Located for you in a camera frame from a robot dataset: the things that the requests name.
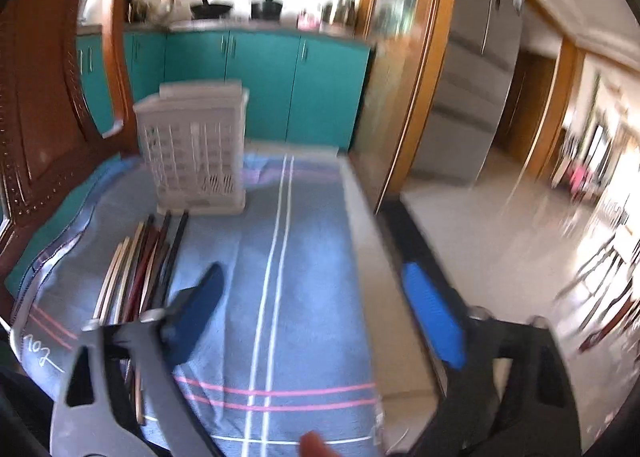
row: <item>metal bowl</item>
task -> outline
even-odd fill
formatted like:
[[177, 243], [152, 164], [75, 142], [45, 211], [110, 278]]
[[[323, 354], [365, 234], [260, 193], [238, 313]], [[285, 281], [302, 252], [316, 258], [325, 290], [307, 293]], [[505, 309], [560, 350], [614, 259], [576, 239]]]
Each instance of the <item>metal bowl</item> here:
[[175, 0], [148, 0], [146, 20], [153, 24], [162, 24], [174, 10]]

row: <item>white plastic basket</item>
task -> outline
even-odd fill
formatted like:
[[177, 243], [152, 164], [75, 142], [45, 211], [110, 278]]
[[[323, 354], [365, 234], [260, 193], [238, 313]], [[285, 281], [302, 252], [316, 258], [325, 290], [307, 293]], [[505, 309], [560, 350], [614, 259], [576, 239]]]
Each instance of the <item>white plastic basket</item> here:
[[136, 105], [138, 137], [159, 209], [244, 209], [242, 156], [248, 91], [239, 83], [163, 84]]

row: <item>bottle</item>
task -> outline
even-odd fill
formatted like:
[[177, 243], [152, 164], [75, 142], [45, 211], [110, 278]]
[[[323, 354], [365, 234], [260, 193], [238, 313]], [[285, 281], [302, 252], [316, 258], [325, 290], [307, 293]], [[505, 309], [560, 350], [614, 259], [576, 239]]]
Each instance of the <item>bottle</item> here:
[[338, 24], [343, 26], [347, 17], [347, 5], [344, 0], [338, 0], [338, 5], [335, 7], [335, 15], [332, 24]]
[[329, 0], [329, 2], [327, 2], [327, 4], [325, 4], [322, 7], [322, 11], [321, 11], [321, 20], [325, 23], [328, 24], [329, 22], [331, 22], [331, 12], [334, 9], [334, 3], [331, 2]]
[[356, 25], [356, 0], [347, 0], [347, 14], [344, 19], [348, 28], [354, 28]]

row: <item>teal kitchen cabinet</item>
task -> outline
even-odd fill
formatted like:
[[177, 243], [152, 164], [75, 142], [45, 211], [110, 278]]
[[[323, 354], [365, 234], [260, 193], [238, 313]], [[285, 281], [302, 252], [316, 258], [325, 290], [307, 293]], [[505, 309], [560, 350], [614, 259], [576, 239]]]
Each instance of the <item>teal kitchen cabinet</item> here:
[[285, 141], [299, 45], [298, 36], [231, 32], [226, 80], [249, 89], [246, 137]]
[[166, 36], [160, 33], [133, 33], [129, 68], [133, 101], [155, 94], [164, 81]]
[[78, 36], [78, 68], [84, 100], [101, 134], [113, 127], [113, 108], [102, 58], [102, 36]]
[[172, 33], [166, 38], [164, 80], [224, 80], [228, 31]]
[[349, 148], [369, 52], [364, 45], [302, 38], [288, 142]]

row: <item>pot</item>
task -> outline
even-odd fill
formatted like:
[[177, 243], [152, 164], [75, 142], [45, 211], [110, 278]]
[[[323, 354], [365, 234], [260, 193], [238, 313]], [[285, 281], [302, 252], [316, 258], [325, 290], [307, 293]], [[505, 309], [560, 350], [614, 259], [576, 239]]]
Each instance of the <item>pot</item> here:
[[258, 20], [280, 20], [282, 2], [279, 0], [256, 0], [251, 3], [251, 18]]
[[209, 4], [208, 0], [202, 0], [202, 4], [192, 4], [191, 15], [196, 20], [205, 18], [222, 18], [230, 12], [233, 4]]

